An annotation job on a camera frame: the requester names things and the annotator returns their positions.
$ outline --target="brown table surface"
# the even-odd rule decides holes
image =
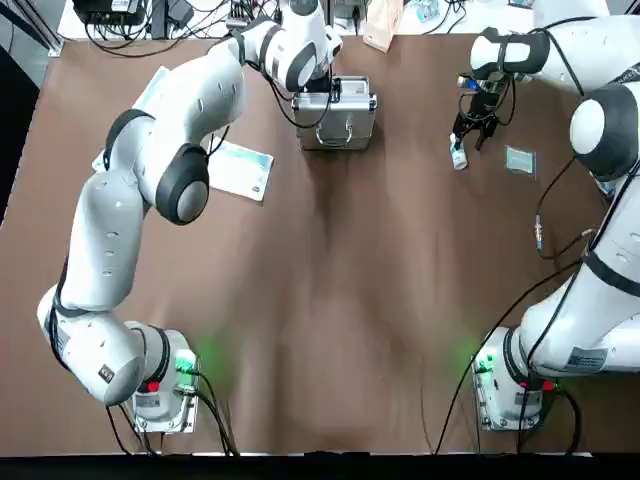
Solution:
[[[380,100],[364,152],[300,151],[266,82],[247,70],[251,101],[228,139],[275,157],[264,204],[214,192],[192,225],[148,216],[119,318],[186,334],[230,399],[243,451],[428,451],[421,383],[435,447],[480,339],[553,271],[535,252],[532,222],[539,195],[571,154],[571,99],[540,82],[519,86],[513,123],[481,153],[470,135],[470,168],[454,171],[455,82],[469,69],[472,41],[403,36],[384,55],[345,39],[335,71],[368,75]],[[0,454],[117,451],[104,407],[52,357],[36,306],[57,281],[78,194],[111,122],[160,65],[174,67],[209,45],[185,41],[123,60],[67,43],[51,62],[0,231]],[[536,152],[536,179],[505,170],[506,144]],[[547,246],[561,247],[604,211],[586,171],[573,167],[544,205]],[[540,289],[506,323],[518,323],[557,285]],[[637,377],[567,383],[584,417],[580,450],[640,449],[629,428],[640,420]],[[470,392],[467,382],[443,451],[476,448]],[[559,401],[528,448],[561,451],[571,429]],[[483,433],[482,443],[512,450],[514,435]],[[196,434],[168,436],[164,448],[219,451],[206,410]]]

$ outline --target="wire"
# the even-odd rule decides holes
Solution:
[[[536,423],[529,430],[526,430],[522,433],[522,439],[520,440],[521,448],[524,448],[525,444],[527,444],[529,440],[533,438],[534,434],[544,426],[547,420],[547,417],[549,416],[549,413],[551,413],[551,410],[553,409],[553,405],[557,397],[557,390],[554,388],[549,393],[551,395],[545,395],[542,397],[543,404],[542,404],[542,408],[540,409],[540,419],[538,420],[538,423]]]
[[[229,429],[228,431],[229,438],[233,440],[234,436],[233,436],[233,430],[231,429],[231,412],[229,411],[228,407],[225,410],[224,408],[221,408],[218,406],[218,398],[216,397],[216,394],[213,391],[211,382],[209,381],[209,379],[206,377],[204,373],[196,371],[196,372],[193,372],[193,374],[202,378],[202,380],[204,380],[204,383],[207,385],[207,390],[209,390],[209,395],[211,395],[211,402],[218,410],[222,410],[222,414],[225,417],[226,426]]]
[[[602,226],[600,227],[600,230],[598,230],[598,233],[596,234],[595,238],[589,244],[589,251],[595,250],[595,248],[598,246],[598,243],[600,242],[602,235],[604,234],[607,227],[609,226],[609,222],[611,221],[613,214],[618,209],[618,205],[620,204],[620,199],[623,197],[624,193],[627,191],[627,188],[629,188],[629,185],[631,185],[631,182],[633,182],[633,179],[637,176],[639,169],[640,169],[640,162],[636,162],[635,165],[631,167],[631,170],[629,170],[629,173],[627,174],[627,178],[622,184],[622,187],[620,187],[620,191],[613,199],[613,202],[611,203],[611,207],[609,208],[607,215],[604,217],[604,221],[602,222]]]
[[[329,111],[329,105],[331,104],[331,92],[327,93],[327,104],[325,105],[324,110],[322,111],[322,114],[320,115],[320,117],[318,117],[318,119],[312,123],[300,124],[295,120],[291,119],[289,115],[287,115],[287,112],[284,111],[284,108],[282,107],[282,103],[280,103],[280,99],[278,98],[278,92],[275,85],[273,84],[273,81],[269,82],[269,85],[271,85],[271,90],[273,90],[273,94],[276,97],[276,103],[280,108],[280,112],[282,112],[282,115],[284,116],[285,120],[289,122],[291,125],[293,125],[294,127],[302,128],[302,129],[315,128],[318,125],[320,125],[322,123],[322,120],[324,120],[324,117],[327,116],[327,112]]]
[[[475,117],[472,115],[469,115],[468,113],[465,113],[462,110],[462,100],[465,97],[473,97],[474,95],[477,95],[476,92],[473,93],[463,93],[462,95],[460,95],[460,98],[458,99],[458,112],[460,113],[460,116],[462,118],[464,118],[465,120],[468,120],[470,122],[474,122],[474,123],[482,123],[485,122],[491,118],[495,118],[498,123],[500,123],[500,125],[509,125],[511,123],[511,120],[513,120],[513,114],[515,113],[516,110],[516,93],[515,93],[515,79],[513,77],[511,77],[510,82],[507,84],[507,88],[504,90],[504,92],[502,93],[502,96],[498,99],[498,102],[496,103],[496,106],[493,107],[493,109],[491,110],[491,112],[487,113],[486,115],[482,116],[482,117]],[[509,94],[509,90],[513,89],[513,93],[512,93],[512,104],[511,104],[511,113],[509,114],[509,118],[507,119],[506,122],[502,122],[500,120],[500,118],[497,116],[497,111],[500,109],[500,107],[502,106],[502,104],[504,103],[505,99],[507,98],[507,95]]]
[[[200,400],[204,402],[204,404],[207,406],[207,408],[213,415],[213,418],[216,420],[216,423],[218,424],[218,430],[220,432],[220,441],[222,443],[222,448],[225,454],[226,455],[232,454],[233,456],[239,457],[240,452],[238,452],[238,448],[236,447],[235,442],[231,440],[231,438],[229,438],[229,434],[224,428],[224,423],[222,421],[222,418],[220,417],[220,411],[218,410],[218,406],[214,404],[212,400],[209,400],[207,396],[203,394],[200,390],[195,390],[193,392],[193,395],[195,395],[196,397],[198,397]]]
[[[200,12],[200,13],[215,12],[216,10],[218,10],[221,7],[221,5],[218,5],[216,7],[213,7],[211,10],[207,10],[207,9],[202,9],[202,8],[198,8],[198,7],[194,6],[193,3],[191,3],[189,0],[185,0],[185,2],[187,2],[189,4],[189,6],[191,8],[193,8],[196,12]]]
[[[578,243],[580,240],[582,240],[583,238],[588,238],[590,234],[593,233],[592,229],[589,230],[585,230],[584,232],[582,232],[580,235],[578,235],[577,237],[575,237],[573,240],[571,240],[567,245],[565,245],[564,247],[562,247],[560,249],[560,251],[554,255],[544,255],[540,250],[537,250],[538,254],[540,255],[540,258],[542,258],[543,260],[553,260],[556,261],[558,260],[562,255],[564,255],[565,253],[567,253],[569,251],[569,249],[571,249],[571,247],[573,247],[576,243]]]
[[[222,146],[224,139],[227,138],[227,133],[229,133],[229,127],[230,125],[227,125],[227,128],[224,129],[224,133],[222,134],[222,137],[220,137],[220,141],[215,146],[215,148],[213,148],[213,135],[211,136],[211,141],[209,142],[209,152],[207,153],[207,160],[210,159],[211,155],[216,153],[218,149]]]
[[[433,445],[429,439],[429,433],[427,432],[427,420],[424,416],[424,355],[420,358],[420,418],[422,420],[422,433],[424,433],[424,439],[429,447],[429,453],[433,455]]]
[[[575,160],[575,158],[576,157],[571,157],[571,160],[569,160],[567,164],[564,167],[562,167],[562,169],[557,173],[557,175],[553,178],[553,180],[551,180],[551,183],[547,185],[547,188],[545,188],[544,192],[540,196],[540,200],[538,200],[538,205],[536,206],[536,215],[540,214],[540,209],[542,208],[542,202],[544,202],[544,199],[549,194],[549,191],[551,191],[551,189],[556,184],[556,182],[560,180],[560,177],[562,177],[562,175],[564,175],[566,171],[569,170],[569,167],[573,165],[573,161]]]
[[[255,71],[261,72],[260,67],[255,62],[247,60],[247,65],[249,65]],[[271,91],[273,92],[273,96],[276,99],[276,103],[278,105],[278,108],[280,109],[280,112],[282,113],[282,115],[284,116],[284,118],[285,118],[285,120],[287,122],[289,122],[291,125],[293,125],[296,128],[302,128],[302,129],[315,128],[315,127],[317,127],[318,125],[320,125],[322,123],[322,120],[324,120],[324,117],[326,117],[327,112],[329,111],[329,106],[331,105],[331,92],[329,92],[327,94],[327,104],[325,105],[324,110],[322,111],[322,114],[320,115],[320,117],[318,117],[317,120],[315,120],[314,122],[312,122],[310,124],[300,124],[300,123],[296,122],[295,120],[293,120],[291,117],[289,117],[287,112],[285,112],[284,107],[282,106],[282,103],[280,102],[280,98],[282,98],[285,101],[289,101],[290,99],[286,99],[286,97],[284,97],[282,95],[282,93],[278,90],[278,88],[276,87],[274,81],[271,78],[269,78],[265,73],[263,73],[263,72],[261,72],[261,73],[262,73],[262,76],[267,81],[267,83],[269,84],[269,86],[271,87]],[[329,78],[331,78],[331,76],[332,76],[332,70],[331,70],[331,67],[329,67]]]
[[[638,0],[633,0],[633,2],[631,2],[631,5],[629,5],[627,9],[624,11],[624,14],[629,15],[631,11],[635,8],[637,3],[638,3]]]
[[[551,315],[551,318],[549,319],[549,322],[547,323],[546,327],[544,328],[544,330],[542,331],[542,333],[540,334],[540,336],[538,337],[538,339],[536,340],[536,342],[533,344],[533,347],[531,348],[531,350],[529,351],[529,355],[527,355],[527,369],[528,369],[528,373],[527,373],[527,383],[524,387],[524,395],[522,397],[522,406],[520,407],[520,417],[519,417],[519,421],[518,421],[518,436],[516,437],[516,454],[520,454],[521,450],[522,450],[522,422],[524,420],[524,412],[525,409],[527,408],[527,398],[529,395],[529,385],[531,384],[531,380],[532,380],[532,375],[531,372],[533,370],[532,365],[531,365],[531,360],[533,359],[533,355],[535,354],[536,350],[538,349],[538,347],[540,346],[540,344],[542,343],[542,341],[544,340],[544,338],[547,336],[547,333],[549,333],[549,330],[551,330],[551,327],[553,326],[553,324],[555,323],[556,319],[558,318],[558,315],[560,314],[560,311],[562,310],[562,306],[564,305],[565,300],[567,299],[567,296],[569,295],[569,292],[571,291],[571,288],[573,287],[573,284],[575,283],[576,279],[578,278],[578,273],[574,273],[571,276],[571,279],[569,280],[569,284],[567,285],[567,288],[565,289],[564,293],[562,294],[562,297],[560,297],[560,301],[558,302],[558,305],[556,306],[555,310],[553,311],[553,314]]]
[[[467,16],[467,9],[466,9],[466,8],[464,8],[464,3],[461,3],[461,4],[460,4],[460,8],[462,9],[462,12],[463,12],[463,13],[462,13],[462,16],[461,16],[460,18],[458,18],[458,20],[456,20],[456,21],[453,23],[453,25],[451,25],[451,26],[449,27],[449,30],[447,30],[447,35],[448,35],[448,34],[450,34],[450,33],[453,31],[453,29],[454,29],[454,28],[455,28],[455,27],[456,27],[456,26],[457,26],[457,25],[458,25],[462,20],[464,20],[464,19],[465,19],[465,17]]]
[[[558,20],[557,22],[553,22],[553,23],[550,23],[549,25],[545,25],[544,27],[540,27],[540,29],[553,28],[553,27],[557,27],[559,25],[564,25],[565,23],[584,22],[586,20],[593,20],[594,18],[597,18],[597,17],[571,17],[571,18],[565,18],[564,20]]]
[[[500,120],[500,117],[498,117],[496,115],[496,119],[498,120],[498,123],[500,125],[502,125],[503,127],[508,126],[511,123],[511,120],[513,120],[513,115],[516,113],[516,79],[514,77],[511,77],[511,113],[509,113],[509,118],[507,119],[506,122],[503,122],[502,120]]]
[[[451,418],[451,412],[453,411],[453,406],[455,404],[456,399],[458,398],[458,394],[460,393],[460,389],[462,388],[462,384],[464,383],[464,379],[466,378],[467,374],[469,373],[469,370],[471,370],[471,367],[473,366],[473,362],[475,362],[476,357],[478,356],[478,354],[480,353],[480,350],[482,350],[482,347],[484,347],[484,345],[487,343],[487,341],[489,341],[489,338],[491,338],[491,335],[493,335],[493,333],[496,331],[496,329],[502,325],[502,322],[504,322],[504,320],[509,316],[509,314],[520,304],[520,302],[522,302],[531,292],[533,292],[534,290],[536,290],[537,288],[539,288],[540,286],[544,285],[545,283],[553,280],[554,278],[556,278],[558,275],[560,275],[561,273],[566,272],[567,270],[576,267],[580,264],[579,261],[573,262],[561,269],[559,269],[558,271],[556,271],[555,273],[552,273],[551,275],[548,275],[547,277],[543,278],[542,280],[536,282],[535,284],[533,284],[531,287],[529,287],[527,290],[524,291],[524,293],[522,293],[515,302],[513,302],[511,304],[511,306],[504,312],[504,314],[502,314],[502,316],[500,317],[500,319],[496,322],[496,324],[491,328],[491,330],[489,331],[489,333],[487,334],[487,336],[484,338],[484,340],[482,341],[482,343],[480,344],[480,346],[478,347],[478,349],[476,350],[476,352],[473,354],[473,357],[471,358],[471,361],[469,362],[469,364],[467,365],[467,367],[465,368],[462,377],[460,378],[460,381],[458,382],[458,386],[456,387],[456,390],[453,394],[453,398],[451,399],[451,404],[449,405],[449,411],[447,412],[447,417],[445,419],[444,422],[444,426],[442,427],[442,433],[440,434],[440,440],[438,441],[438,446],[436,447],[435,450],[435,454],[437,455],[440,452],[440,448],[442,447],[442,441],[444,440],[444,436],[445,433],[447,431],[447,426],[449,425],[449,420]]]
[[[478,455],[482,455],[482,445],[480,443],[480,411],[478,410],[478,389],[476,388],[476,383],[471,382],[471,388],[473,388],[473,410],[476,424],[476,445],[478,447]]]
[[[571,437],[571,443],[569,448],[565,451],[565,455],[573,455],[578,449],[578,443],[580,443],[580,437],[582,436],[582,412],[578,406],[576,399],[565,388],[558,390],[558,395],[567,399],[573,410],[573,435]]]
[[[449,5],[447,6],[447,10],[444,12],[444,17],[442,17],[442,21],[435,27],[432,28],[431,30],[428,30],[424,33],[422,33],[421,35],[429,35],[430,33],[435,32],[437,29],[439,29],[442,25],[444,25],[444,22],[447,21],[447,17],[449,16],[449,12],[451,12],[451,3],[447,2]]]
[[[105,407],[105,409],[107,410],[107,416],[109,417],[111,430],[113,430],[113,436],[116,437],[116,442],[118,442],[118,446],[120,447],[120,450],[122,450],[122,453],[124,453],[125,455],[131,455],[131,452],[126,448],[124,448],[124,445],[122,444],[122,440],[120,440],[120,435],[118,435],[118,430],[116,429],[116,424],[113,421],[113,415],[111,414],[111,407]]]
[[[561,25],[561,23],[556,22],[555,24],[552,23],[551,25],[552,26],[557,26],[557,25]],[[567,67],[567,71],[569,72],[569,75],[571,76],[571,79],[573,80],[573,83],[575,84],[576,89],[578,90],[578,93],[580,93],[581,97],[584,97],[584,89],[582,88],[582,84],[578,80],[578,77],[576,77],[576,74],[573,71],[573,68],[571,68],[571,65],[569,64],[569,60],[567,60],[566,55],[562,51],[562,48],[560,48],[560,44],[558,44],[558,41],[556,40],[556,37],[554,37],[553,34],[549,31],[549,28],[551,28],[551,27],[534,28],[529,33],[543,32],[547,36],[547,38],[549,38],[549,40],[551,40],[551,43],[553,43],[553,45],[556,47],[556,50],[558,51],[558,55],[560,55],[560,58],[562,59],[562,63],[564,63],[564,66]]]
[[[458,18],[458,20],[456,20],[456,22],[449,28],[449,30],[447,31],[447,33],[451,33],[451,30],[453,30],[453,28],[458,25],[458,23],[460,23],[462,21],[463,18],[465,18],[467,16],[467,10],[466,8],[464,8],[464,4],[467,0],[444,0],[445,3],[447,4],[447,9],[444,12],[444,17],[442,17],[442,20],[440,21],[440,23],[438,25],[436,25],[434,28],[432,28],[431,30],[428,30],[424,33],[422,33],[421,35],[429,35],[430,33],[435,32],[436,30],[438,30],[442,25],[444,25],[444,23],[447,21],[447,18],[449,17],[449,13],[451,13],[451,11],[453,10],[453,13],[458,13],[460,10],[463,10],[463,14],[460,18]]]
[[[146,450],[146,452],[152,456],[152,457],[157,457],[158,453],[153,450],[151,448],[151,446],[149,445],[149,437],[147,437],[147,432],[142,431],[142,434],[140,434],[136,428],[133,426],[133,422],[131,421],[131,419],[129,418],[129,415],[127,414],[127,411],[124,409],[124,407],[122,406],[122,404],[118,404],[118,408],[120,409],[120,412],[122,413],[122,416],[125,418],[125,420],[127,421],[127,423],[129,424],[129,428],[131,429],[131,432],[133,432],[133,434],[136,436],[136,438],[138,439],[138,441],[140,442],[140,446]]]
[[[110,55],[116,56],[116,57],[120,57],[120,58],[145,58],[145,57],[151,57],[153,55],[157,55],[159,53],[164,53],[167,52],[173,48],[175,48],[178,43],[180,43],[182,40],[185,40],[186,38],[188,38],[188,36],[191,34],[195,37],[198,37],[198,33],[204,31],[204,30],[208,30],[210,29],[213,25],[216,25],[220,22],[223,22],[224,19],[218,19],[218,20],[214,20],[212,22],[210,22],[208,25],[201,27],[201,28],[197,28],[200,25],[202,25],[208,18],[211,17],[211,15],[213,15],[217,10],[219,10],[225,3],[227,2],[227,0],[222,0],[215,8],[213,8],[211,11],[208,11],[207,15],[205,15],[198,23],[196,23],[195,25],[191,26],[191,27],[186,27],[187,32],[181,34],[180,36],[176,37],[175,39],[171,39],[173,40],[173,43],[171,43],[170,45],[161,48],[159,50],[153,51],[153,52],[147,52],[147,53],[142,53],[142,54],[125,54],[125,53],[121,53],[118,52],[117,50],[121,50],[125,47],[130,46],[134,40],[136,40],[140,33],[142,33],[143,31],[146,30],[146,27],[150,24],[151,22],[151,17],[149,15],[147,15],[146,20],[143,24],[143,26],[138,30],[138,32],[134,33],[135,38],[132,38],[131,40],[125,42],[122,45],[116,45],[116,46],[107,46],[107,45],[101,45],[100,43],[98,43],[90,34],[89,34],[89,21],[87,21],[85,23],[84,29],[85,29],[85,33],[87,35],[87,38],[91,41],[91,43],[93,43],[98,49],[100,49],[101,51],[108,53]]]

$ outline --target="silver briefcase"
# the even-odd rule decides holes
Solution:
[[[327,109],[322,121],[313,128],[297,128],[303,150],[363,150],[367,148],[378,97],[369,91],[367,77],[333,77],[331,102],[328,93],[296,93],[292,108],[296,123],[313,125]]]

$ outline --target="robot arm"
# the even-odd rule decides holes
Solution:
[[[480,130],[476,144],[479,150],[498,125],[497,118],[490,113],[501,96],[506,95],[511,76],[517,80],[538,78],[580,94],[610,83],[640,80],[639,31],[640,19],[629,15],[568,22],[551,27],[549,35],[544,29],[534,29],[524,35],[500,35],[495,28],[487,28],[471,49],[472,83],[476,94],[469,111],[457,116],[453,133],[461,139],[471,130]],[[563,55],[579,79],[580,89],[567,69]],[[629,92],[622,88],[618,90],[616,95],[624,102]],[[574,127],[586,128],[589,135],[588,122],[583,120],[575,122]]]
[[[340,39],[325,27],[318,1],[309,3],[307,25],[321,31],[301,35],[260,18],[172,70],[153,115],[131,109],[116,119],[106,171],[80,194],[63,273],[42,298],[38,319],[56,358],[93,397],[110,406],[134,395],[147,431],[184,427],[186,400],[174,389],[185,381],[180,370],[197,368],[197,360],[179,332],[123,324],[112,313],[131,291],[144,217],[154,207],[185,225],[203,212],[209,177],[200,142],[242,113],[245,63],[289,91],[328,68]]]
[[[480,351],[474,381],[479,413],[489,429],[519,428],[525,390],[521,428],[535,425],[542,404],[540,378],[640,371],[638,27],[640,19],[624,16],[551,29],[587,92],[571,120],[575,157],[597,180],[617,181],[617,198],[578,271],[530,307],[520,326],[497,329]],[[482,79],[526,74],[578,91],[544,33],[509,39],[485,31],[474,43],[471,64]]]
[[[640,19],[632,15],[569,22],[549,31],[560,45],[585,92],[608,83],[638,79]],[[504,73],[524,74],[577,93],[560,52],[542,31],[500,35],[487,28],[471,48],[471,69],[477,80]]]

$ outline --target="electronic equipment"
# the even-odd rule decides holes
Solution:
[[[82,23],[94,25],[141,25],[146,9],[146,0],[73,0]]]

